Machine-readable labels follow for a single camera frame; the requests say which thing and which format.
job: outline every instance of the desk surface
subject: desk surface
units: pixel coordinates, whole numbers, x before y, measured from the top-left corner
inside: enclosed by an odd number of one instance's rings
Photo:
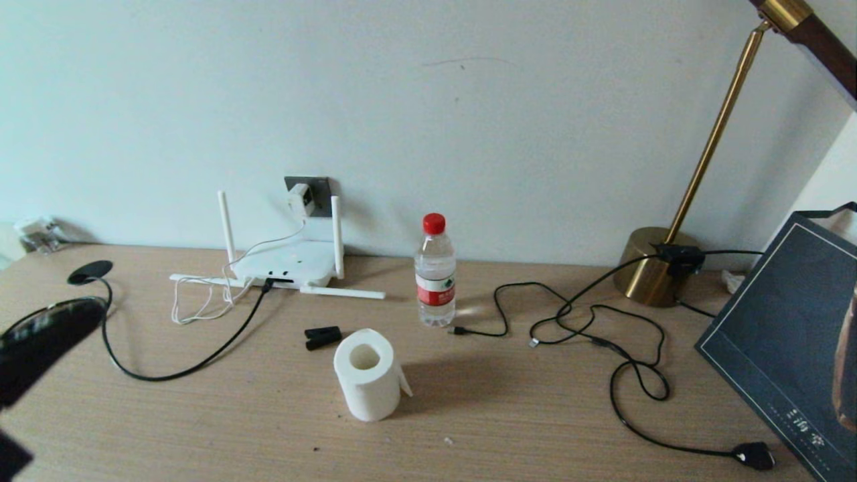
[[[170,321],[171,273],[216,274],[217,250],[71,246],[30,255],[0,274],[0,328],[52,302],[95,294],[68,286],[85,262],[111,259],[116,291],[108,330],[117,356],[148,375],[205,358],[243,322],[254,289],[230,315],[178,326]],[[671,443],[731,449],[766,441],[777,466],[758,473],[735,461],[661,449],[614,416],[608,380],[618,355],[585,341],[527,347],[532,322],[556,302],[536,288],[503,294],[512,331],[503,339],[453,336],[417,320],[412,262],[349,257],[337,286],[387,291],[387,300],[331,298],[274,290],[225,356],[189,377],[138,382],[113,366],[91,335],[14,407],[4,430],[35,454],[22,480],[810,480],[740,397],[693,350],[708,324],[683,308],[624,299],[605,282],[582,304],[609,303],[655,318],[668,333],[662,370],[670,401],[646,398],[631,373],[618,390],[626,416]],[[576,292],[603,268],[462,262],[456,324],[500,329],[492,301],[499,284],[540,280]],[[728,295],[714,274],[686,295],[718,310]],[[207,289],[183,287],[184,312]],[[572,319],[588,319],[577,310]],[[351,417],[333,371],[335,346],[308,352],[306,328],[374,328],[401,359],[415,396],[381,422]],[[552,334],[554,327],[539,332]],[[603,312],[590,329],[639,357],[653,357],[657,333]]]

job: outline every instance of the red bottle cap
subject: red bottle cap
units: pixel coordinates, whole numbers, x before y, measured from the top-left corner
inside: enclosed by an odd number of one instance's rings
[[[423,231],[426,234],[443,234],[443,231],[446,229],[446,219],[443,217],[443,214],[426,214],[423,218]]]

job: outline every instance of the charger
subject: charger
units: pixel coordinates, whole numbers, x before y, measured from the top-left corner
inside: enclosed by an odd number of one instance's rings
[[[315,211],[315,198],[309,184],[295,184],[288,193],[289,210],[300,220],[306,220]]]

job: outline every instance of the white cable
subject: white cable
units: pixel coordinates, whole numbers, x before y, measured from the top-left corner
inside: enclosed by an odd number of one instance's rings
[[[222,281],[221,280],[211,281],[214,278],[212,278],[210,276],[209,277],[206,277],[206,276],[184,276],[184,277],[176,280],[176,286],[175,286],[174,298],[173,298],[173,304],[172,304],[172,312],[171,312],[172,321],[175,323],[178,323],[180,325],[186,325],[186,324],[188,324],[190,322],[194,322],[196,320],[215,320],[215,319],[220,318],[221,316],[225,315],[226,313],[228,313],[232,308],[235,307],[235,303],[239,299],[241,299],[241,297],[243,297],[245,293],[247,293],[247,291],[253,285],[253,280],[251,280],[250,278],[240,280],[240,282],[242,283],[241,284],[242,289],[237,295],[232,296],[232,280],[228,276],[226,276],[226,269],[227,268],[231,269],[231,266],[233,264],[244,259],[244,257],[246,255],[248,255],[250,253],[250,251],[254,250],[258,246],[261,246],[263,244],[268,244],[268,243],[277,243],[279,241],[285,241],[286,239],[297,236],[301,231],[303,231],[303,228],[306,227],[306,225],[307,225],[307,221],[303,220],[300,229],[298,229],[297,231],[293,232],[292,234],[290,234],[288,236],[284,236],[282,238],[276,238],[276,239],[269,239],[267,241],[262,241],[261,243],[256,243],[256,244],[250,246],[250,248],[248,250],[244,251],[244,254],[240,255],[235,261],[228,262],[225,265],[223,265],[223,267],[220,269],[220,273],[223,275]],[[179,312],[178,287],[179,287],[179,285],[182,285],[182,283],[187,283],[189,281],[193,281],[194,283],[201,283],[204,285],[208,285],[208,299],[206,299],[205,304],[203,304],[202,307],[198,311],[196,311],[196,314],[194,314],[193,316],[187,316],[185,318],[180,318],[178,315],[178,312]],[[215,286],[223,286],[223,300],[226,302],[226,306],[224,306],[223,309],[220,310],[215,315],[203,316],[202,312],[205,311],[205,309],[208,308],[208,305],[211,303],[212,295],[214,293],[214,287]]]

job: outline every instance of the toilet paper roll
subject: toilet paper roll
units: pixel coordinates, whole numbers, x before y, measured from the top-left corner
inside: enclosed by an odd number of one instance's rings
[[[400,390],[413,396],[393,345],[373,329],[361,329],[339,343],[333,368],[351,414],[375,422],[393,413]]]

